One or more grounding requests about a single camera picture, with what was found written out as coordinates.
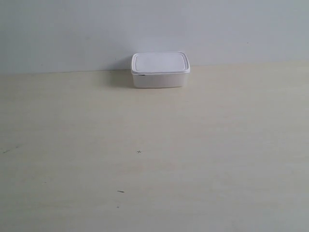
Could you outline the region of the white lidded plastic container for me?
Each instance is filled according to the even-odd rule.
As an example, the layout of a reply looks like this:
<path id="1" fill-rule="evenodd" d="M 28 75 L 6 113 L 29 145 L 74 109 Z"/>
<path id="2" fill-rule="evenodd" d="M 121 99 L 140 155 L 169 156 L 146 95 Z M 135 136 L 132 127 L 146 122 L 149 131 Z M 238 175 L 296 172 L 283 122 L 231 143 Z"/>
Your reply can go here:
<path id="1" fill-rule="evenodd" d="M 131 60 L 136 88 L 171 88 L 186 85 L 190 63 L 183 52 L 136 53 Z"/>

